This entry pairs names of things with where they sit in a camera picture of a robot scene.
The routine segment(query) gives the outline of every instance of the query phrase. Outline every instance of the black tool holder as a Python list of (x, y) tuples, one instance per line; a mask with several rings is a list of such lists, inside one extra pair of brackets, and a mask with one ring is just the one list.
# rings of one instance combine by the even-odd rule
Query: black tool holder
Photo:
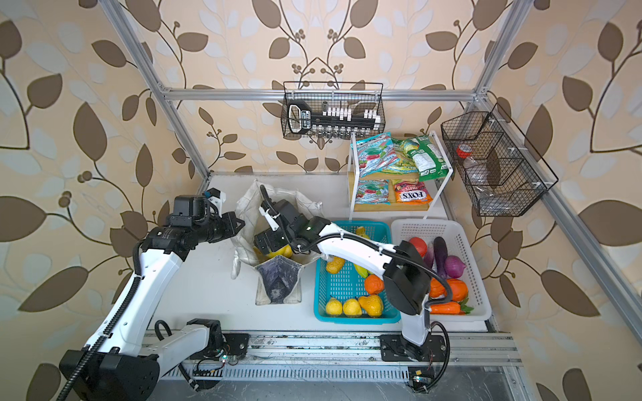
[(477, 214), (519, 217), (559, 179), (517, 125), (523, 144), (506, 133), (497, 107), (444, 121), (442, 137)]
[(281, 127), (285, 139), (357, 139), (383, 132), (382, 83), (286, 81)]

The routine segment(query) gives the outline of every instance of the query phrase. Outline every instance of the basket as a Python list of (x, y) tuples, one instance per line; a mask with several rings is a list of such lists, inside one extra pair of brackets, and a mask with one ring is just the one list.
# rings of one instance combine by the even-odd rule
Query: basket
[[(558, 181), (526, 136), (524, 145), (515, 144), (500, 123), (502, 117), (492, 111), (469, 112), (441, 125), (450, 160), (479, 216), (522, 216)], [(541, 160), (551, 178), (536, 171), (526, 153), (536, 162)], [(477, 163), (466, 164), (466, 157)]]
[(491, 309), (486, 288), (483, 286), (477, 263), (468, 245), (464, 228), (456, 221), (439, 219), (400, 219), (392, 222), (392, 243), (399, 244), (412, 237), (419, 237), (427, 244), (435, 237), (442, 237), (448, 247), (448, 255), (459, 257), (466, 264), (460, 280), (468, 286), (467, 305), (473, 311), (466, 315), (435, 314), (431, 319), (439, 321), (480, 321), (490, 318)]
[[(365, 233), (373, 241), (381, 243), (390, 242), (390, 227), (379, 221), (335, 221), (342, 229), (355, 233), (358, 227), (365, 227)], [(399, 311), (390, 305), (386, 297), (386, 291), (379, 294), (383, 301), (383, 314), (378, 318), (371, 318), (364, 314), (360, 318), (349, 318), (345, 315), (330, 316), (325, 313), (325, 305), (334, 297), (341, 303), (349, 298), (358, 298), (368, 295), (363, 288), (365, 279), (359, 276), (354, 269), (354, 264), (345, 261), (341, 271), (335, 275), (325, 270), (326, 261), (317, 260), (317, 283), (315, 286), (315, 316), (320, 321), (339, 323), (344, 325), (382, 325), (384, 323), (397, 323), (401, 319)]]
[(286, 81), (281, 128), (289, 140), (367, 138), (386, 125), (382, 83)]

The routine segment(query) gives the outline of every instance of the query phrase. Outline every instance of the wallpaper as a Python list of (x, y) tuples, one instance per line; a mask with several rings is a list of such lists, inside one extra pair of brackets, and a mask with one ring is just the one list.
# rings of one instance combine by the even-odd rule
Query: wallpaper
[[(536, 0), (489, 92), (638, 292), (641, 16), (639, 1)], [(459, 176), (446, 194), (542, 401), (639, 398), (642, 348), (546, 207), (480, 218)]]
[[(454, 101), (393, 101), (384, 102), (384, 108), (386, 130), (400, 138), (439, 131), (442, 121), (461, 113)], [(347, 140), (284, 139), (280, 103), (183, 101), (178, 111), (212, 171), (328, 174), (346, 169)], [(184, 160), (181, 149), (175, 159)]]
[(219, 89), (267, 89), (272, 81), (306, 80), (471, 89), (511, 5), (507, 0), (121, 4), (165, 86)]
[(201, 179), (96, 1), (0, 1), (0, 38), (0, 388), (49, 400)]

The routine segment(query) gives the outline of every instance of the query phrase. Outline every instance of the white plastic basket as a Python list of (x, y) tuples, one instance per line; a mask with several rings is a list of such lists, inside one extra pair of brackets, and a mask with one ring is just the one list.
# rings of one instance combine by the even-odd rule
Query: white plastic basket
[(392, 243), (399, 244), (412, 237), (423, 239), (427, 244), (435, 237), (442, 237), (448, 247), (448, 255), (459, 257), (466, 264), (464, 275), (460, 280), (468, 286), (467, 305), (474, 310), (467, 315), (440, 314), (435, 315), (439, 321), (480, 321), (490, 318), (490, 302), (483, 286), (473, 251), (468, 244), (464, 228), (456, 221), (439, 219), (400, 219), (392, 222)]

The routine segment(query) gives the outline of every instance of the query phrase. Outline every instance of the orange candy bag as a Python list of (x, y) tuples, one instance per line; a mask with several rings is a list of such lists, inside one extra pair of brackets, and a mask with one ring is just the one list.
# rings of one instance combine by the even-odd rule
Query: orange candy bag
[(433, 200), (423, 182), (392, 180), (392, 185), (395, 188), (398, 203), (426, 205)]

